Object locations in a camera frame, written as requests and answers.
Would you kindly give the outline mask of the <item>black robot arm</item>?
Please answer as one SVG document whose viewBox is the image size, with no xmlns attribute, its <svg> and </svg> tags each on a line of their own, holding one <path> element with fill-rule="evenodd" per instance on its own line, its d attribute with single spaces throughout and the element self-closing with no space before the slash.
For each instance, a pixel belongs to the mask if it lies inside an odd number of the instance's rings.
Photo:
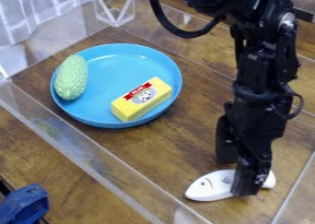
<svg viewBox="0 0 315 224">
<path fill-rule="evenodd" d="M 288 82 L 300 66 L 295 54 L 297 23 L 291 0 L 184 0 L 197 12 L 229 25 L 237 76 L 234 99 L 216 125 L 214 154 L 234 162 L 230 192 L 255 195 L 272 165 L 271 145 L 283 136 L 296 93 Z"/>
</svg>

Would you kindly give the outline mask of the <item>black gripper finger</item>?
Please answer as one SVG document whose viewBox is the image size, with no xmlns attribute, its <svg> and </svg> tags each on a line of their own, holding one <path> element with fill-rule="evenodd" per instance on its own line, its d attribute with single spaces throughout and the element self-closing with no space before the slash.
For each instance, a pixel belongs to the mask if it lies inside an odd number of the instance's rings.
<svg viewBox="0 0 315 224">
<path fill-rule="evenodd" d="M 272 160 L 269 158 L 238 158 L 233 183 L 230 186 L 230 193 L 234 196 L 248 196 L 257 194 L 261 185 L 267 180 L 271 165 Z"/>
<path fill-rule="evenodd" d="M 221 116 L 216 123 L 214 134 L 214 158 L 217 163 L 226 164 L 237 161 L 236 142 L 236 135 L 229 126 L 226 116 Z"/>
</svg>

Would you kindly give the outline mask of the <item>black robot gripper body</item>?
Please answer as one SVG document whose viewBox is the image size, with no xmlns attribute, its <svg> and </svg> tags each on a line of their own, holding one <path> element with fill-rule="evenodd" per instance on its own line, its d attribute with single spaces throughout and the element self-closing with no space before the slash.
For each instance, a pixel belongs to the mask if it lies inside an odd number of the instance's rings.
<svg viewBox="0 0 315 224">
<path fill-rule="evenodd" d="M 236 135 L 238 158 L 272 159 L 271 145 L 284 134 L 291 103 L 292 96 L 284 96 L 256 102 L 234 98 L 224 104 L 222 116 Z"/>
</svg>

